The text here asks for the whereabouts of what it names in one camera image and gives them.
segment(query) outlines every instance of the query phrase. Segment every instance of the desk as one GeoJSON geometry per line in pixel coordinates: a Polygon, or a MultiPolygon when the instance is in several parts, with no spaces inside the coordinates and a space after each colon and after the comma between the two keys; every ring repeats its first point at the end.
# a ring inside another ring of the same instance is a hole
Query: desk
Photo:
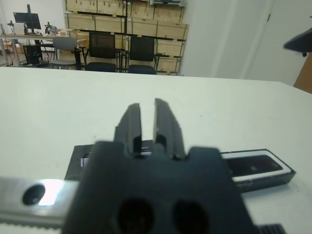
{"type": "MultiPolygon", "coordinates": [[[[12,35],[12,34],[0,34],[0,46],[1,46],[1,49],[2,49],[2,53],[3,53],[3,56],[5,58],[5,63],[4,64],[0,64],[0,66],[7,66],[9,64],[8,62],[8,57],[7,57],[7,54],[6,54],[6,51],[5,51],[5,48],[4,48],[4,45],[3,45],[3,39],[24,39],[24,40],[53,40],[53,38],[56,37],[56,36],[52,36],[52,35],[49,35],[49,36],[33,36],[33,35],[12,35]]],[[[15,47],[15,44],[13,43],[13,49],[16,53],[16,56],[19,59],[19,55],[16,51],[16,47],[15,47]]]]}
{"type": "MultiPolygon", "coordinates": [[[[185,148],[270,149],[297,174],[243,195],[256,224],[312,230],[312,95],[279,82],[71,70],[0,68],[0,176],[64,179],[75,145],[112,140],[129,104],[152,139],[154,100],[168,101],[185,148]]],[[[0,233],[45,234],[0,225],[0,233]]]]}

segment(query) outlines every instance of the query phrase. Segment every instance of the mesh chair back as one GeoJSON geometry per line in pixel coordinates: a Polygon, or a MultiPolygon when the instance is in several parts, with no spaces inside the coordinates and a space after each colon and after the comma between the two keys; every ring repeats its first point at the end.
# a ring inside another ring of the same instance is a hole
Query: mesh chair back
{"type": "Polygon", "coordinates": [[[89,51],[91,57],[115,59],[115,35],[90,32],[89,51]]]}
{"type": "Polygon", "coordinates": [[[58,50],[74,51],[75,47],[77,47],[77,39],[68,37],[55,37],[53,38],[53,46],[58,50]]]}
{"type": "Polygon", "coordinates": [[[130,59],[139,61],[153,61],[154,39],[131,37],[130,59]]]}

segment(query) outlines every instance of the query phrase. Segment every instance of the office chair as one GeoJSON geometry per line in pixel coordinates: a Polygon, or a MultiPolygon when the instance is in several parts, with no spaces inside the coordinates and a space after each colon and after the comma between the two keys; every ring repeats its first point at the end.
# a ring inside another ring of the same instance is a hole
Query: office chair
{"type": "MultiPolygon", "coordinates": [[[[115,35],[100,32],[89,33],[89,52],[91,57],[115,59],[115,35]]],[[[90,62],[86,71],[116,72],[116,65],[108,62],[90,62]]]]}
{"type": "MultiPolygon", "coordinates": [[[[57,55],[57,50],[69,50],[69,51],[75,51],[75,48],[77,48],[77,40],[75,38],[69,38],[69,37],[55,37],[53,38],[53,46],[55,48],[55,53],[57,55]]],[[[73,60],[52,60],[52,65],[60,66],[60,67],[69,67],[69,66],[76,66],[77,61],[73,60]]]]}
{"type": "MultiPolygon", "coordinates": [[[[154,39],[131,37],[130,59],[139,61],[150,61],[154,59],[154,39]]],[[[130,65],[128,73],[156,75],[157,72],[151,66],[130,65]]]]}

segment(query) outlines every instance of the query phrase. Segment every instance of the white wall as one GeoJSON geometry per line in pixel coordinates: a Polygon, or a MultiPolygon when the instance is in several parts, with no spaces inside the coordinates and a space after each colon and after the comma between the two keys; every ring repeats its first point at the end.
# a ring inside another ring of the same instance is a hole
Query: white wall
{"type": "Polygon", "coordinates": [[[276,0],[248,79],[294,85],[306,58],[283,44],[312,27],[311,0],[276,0]]]}
{"type": "Polygon", "coordinates": [[[5,18],[4,18],[4,10],[3,10],[3,6],[2,6],[2,0],[0,0],[0,23],[3,24],[5,31],[7,32],[7,28],[6,28],[6,24],[8,22],[5,22],[5,18]]]}
{"type": "Polygon", "coordinates": [[[2,3],[6,23],[10,20],[15,23],[13,12],[27,12],[27,4],[30,4],[31,12],[38,13],[41,24],[40,31],[43,34],[44,25],[47,22],[57,28],[65,28],[63,0],[0,0],[0,2],[2,3]]]}
{"type": "Polygon", "coordinates": [[[273,0],[189,0],[181,74],[244,78],[273,0]]]}
{"type": "Polygon", "coordinates": [[[283,49],[283,44],[312,27],[312,0],[188,0],[187,4],[184,22],[191,27],[181,74],[294,85],[306,58],[283,49]]]}

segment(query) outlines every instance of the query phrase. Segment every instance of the computer monitor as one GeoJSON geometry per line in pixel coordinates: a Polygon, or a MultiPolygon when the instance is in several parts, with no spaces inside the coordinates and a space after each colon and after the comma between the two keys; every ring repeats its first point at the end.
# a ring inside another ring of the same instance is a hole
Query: computer monitor
{"type": "Polygon", "coordinates": [[[28,28],[41,29],[38,14],[13,12],[16,23],[26,23],[28,28]]]}

